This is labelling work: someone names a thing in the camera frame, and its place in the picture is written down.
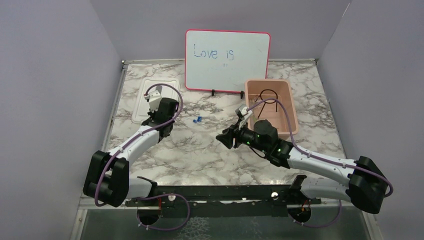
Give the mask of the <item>black wire ring stand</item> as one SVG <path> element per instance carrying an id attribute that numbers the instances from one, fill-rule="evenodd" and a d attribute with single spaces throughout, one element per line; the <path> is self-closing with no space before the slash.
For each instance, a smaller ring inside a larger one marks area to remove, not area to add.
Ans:
<path id="1" fill-rule="evenodd" d="M 276 92 L 275 90 L 270 89 L 270 88 L 263 89 L 263 90 L 259 93 L 259 95 L 258 95 L 258 97 L 257 97 L 257 99 L 256 99 L 256 101 L 255 101 L 255 102 L 257 102 L 258 100 L 263 101 L 263 106 L 262 106 L 262 108 L 261 108 L 261 110 L 260 110 L 259 114 L 257 115 L 257 119 L 259 119 L 259 118 L 261 117 L 261 114 L 263 113 L 263 111 L 264 111 L 264 109 L 265 109 L 265 105 L 272 105 L 272 104 L 275 104 L 275 112 L 276 112 L 276 113 L 278 112 L 278 103 L 277 103 L 277 101 L 276 101 L 276 100 L 273 100 L 272 102 L 268 102 L 267 100 L 264 100 L 264 99 L 263 99 L 262 95 L 263 95 L 263 93 L 264 93 L 264 92 L 266 92 L 266 91 L 272 92 L 272 93 L 274 94 L 274 96 L 275 96 L 275 99 L 276 99 L 276 100 L 278 100 L 278 99 L 279 99 L 279 96 L 278 96 L 278 94 L 277 94 L 277 92 Z"/>

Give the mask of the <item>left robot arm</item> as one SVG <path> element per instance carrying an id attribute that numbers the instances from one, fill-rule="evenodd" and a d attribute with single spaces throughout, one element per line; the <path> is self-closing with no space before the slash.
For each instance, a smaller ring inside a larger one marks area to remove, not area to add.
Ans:
<path id="1" fill-rule="evenodd" d="M 83 185 L 83 194 L 96 199 L 98 207 L 120 206 L 126 199 L 138 198 L 144 205 L 157 200 L 157 183 L 145 177 L 130 177 L 130 167 L 148 149 L 168 137 L 180 103 L 164 97 L 156 111 L 129 139 L 109 151 L 96 151 L 90 160 Z"/>

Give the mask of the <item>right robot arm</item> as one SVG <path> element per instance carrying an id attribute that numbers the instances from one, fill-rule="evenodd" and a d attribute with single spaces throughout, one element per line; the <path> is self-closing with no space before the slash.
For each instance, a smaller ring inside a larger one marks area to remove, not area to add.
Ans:
<path id="1" fill-rule="evenodd" d="M 246 145 L 260 151 L 264 159 L 276 167 L 321 176 L 321 179 L 304 179 L 288 190 L 289 199 L 296 204 L 307 198 L 336 199 L 350 202 L 364 212 L 378 214 L 390 187 L 372 159 L 365 156 L 357 160 L 335 158 L 306 150 L 279 138 L 277 129 L 268 120 L 256 122 L 252 130 L 237 122 L 215 138 L 228 149 Z"/>

